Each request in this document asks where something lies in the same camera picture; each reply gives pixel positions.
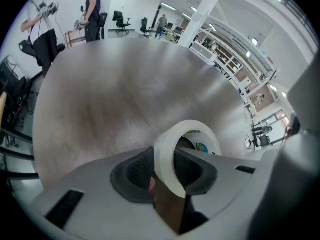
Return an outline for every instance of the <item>floor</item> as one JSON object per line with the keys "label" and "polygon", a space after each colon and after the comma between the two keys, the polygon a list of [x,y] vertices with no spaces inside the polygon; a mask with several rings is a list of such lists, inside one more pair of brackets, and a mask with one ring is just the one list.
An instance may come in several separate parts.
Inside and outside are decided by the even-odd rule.
{"label": "floor", "polygon": [[[130,31],[128,35],[121,35],[116,34],[114,31],[111,31],[108,33],[108,38],[115,39],[115,38],[139,38],[139,39],[145,39],[144,36],[141,34]],[[160,39],[162,42],[168,42],[164,38]],[[39,92],[41,85],[43,82],[43,77],[39,77],[32,87],[32,90],[35,92]],[[34,111],[35,105],[37,102],[37,95],[32,94],[29,98],[28,106],[29,108]],[[28,136],[32,136],[32,129],[33,129],[33,115],[29,114],[26,110],[23,111],[25,113],[24,118],[24,125],[23,129],[20,129],[20,131]],[[18,144],[18,148],[10,147],[9,149],[12,149],[14,151],[18,151],[20,153],[24,154],[33,154],[33,148],[31,145],[17,140],[16,143]],[[254,160],[260,160],[261,159],[261,152],[259,154],[241,154],[241,158],[243,159],[254,159]],[[35,173],[37,172],[37,168],[34,162],[16,159],[12,157],[6,158],[6,166],[8,171],[11,172],[17,172],[17,173]],[[29,205],[33,202],[33,200],[44,190],[42,183],[39,179],[35,180],[11,180],[11,186],[14,192],[15,198],[23,205]]]}

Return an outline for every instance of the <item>white shirt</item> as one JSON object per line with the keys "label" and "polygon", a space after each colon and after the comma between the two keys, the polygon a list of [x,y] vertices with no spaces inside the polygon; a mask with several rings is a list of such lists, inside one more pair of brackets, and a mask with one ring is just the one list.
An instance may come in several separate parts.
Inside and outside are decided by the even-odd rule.
{"label": "white shirt", "polygon": [[[34,20],[39,16],[38,8],[40,9],[40,4],[42,4],[43,0],[32,0],[27,2],[27,11],[28,11],[28,21]],[[37,22],[33,28],[30,28],[29,35],[31,39],[31,43],[33,44],[41,35],[45,34],[49,30],[53,29],[53,25],[48,18],[42,18],[39,22]]]}

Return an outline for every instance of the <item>person's arm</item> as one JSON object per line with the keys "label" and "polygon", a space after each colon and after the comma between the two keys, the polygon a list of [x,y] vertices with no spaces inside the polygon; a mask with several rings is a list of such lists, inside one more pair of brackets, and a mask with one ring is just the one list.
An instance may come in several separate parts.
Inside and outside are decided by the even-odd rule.
{"label": "person's arm", "polygon": [[90,5],[89,5],[88,11],[85,15],[85,20],[87,22],[89,21],[91,14],[94,12],[94,10],[96,8],[97,0],[89,0],[89,2],[90,2]]}
{"label": "person's arm", "polygon": [[22,33],[25,32],[26,30],[30,29],[31,27],[33,27],[35,24],[37,24],[37,22],[39,22],[41,20],[41,16],[39,15],[38,17],[36,17],[35,19],[28,21],[26,20],[24,23],[22,23],[21,25],[21,31]]}

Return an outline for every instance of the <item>person in white shirt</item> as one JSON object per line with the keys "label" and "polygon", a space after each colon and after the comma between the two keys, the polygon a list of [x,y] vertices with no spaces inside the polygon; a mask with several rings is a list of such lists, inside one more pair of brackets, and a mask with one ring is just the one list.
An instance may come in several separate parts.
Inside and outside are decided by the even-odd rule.
{"label": "person in white shirt", "polygon": [[21,25],[21,31],[29,32],[29,40],[45,77],[58,55],[56,32],[48,15],[41,15],[41,8],[46,6],[43,0],[29,0],[26,5],[28,20]]}

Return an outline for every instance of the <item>roll of tape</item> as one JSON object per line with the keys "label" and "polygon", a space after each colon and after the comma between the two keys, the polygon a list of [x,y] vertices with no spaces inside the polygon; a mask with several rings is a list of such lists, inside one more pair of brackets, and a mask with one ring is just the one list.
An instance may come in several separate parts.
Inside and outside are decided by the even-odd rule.
{"label": "roll of tape", "polygon": [[171,192],[178,197],[186,198],[186,191],[176,176],[174,166],[174,152],[181,137],[189,139],[196,150],[200,146],[206,147],[208,156],[212,156],[212,153],[221,156],[222,153],[213,131],[204,123],[196,120],[182,121],[157,139],[154,145],[155,173]]}

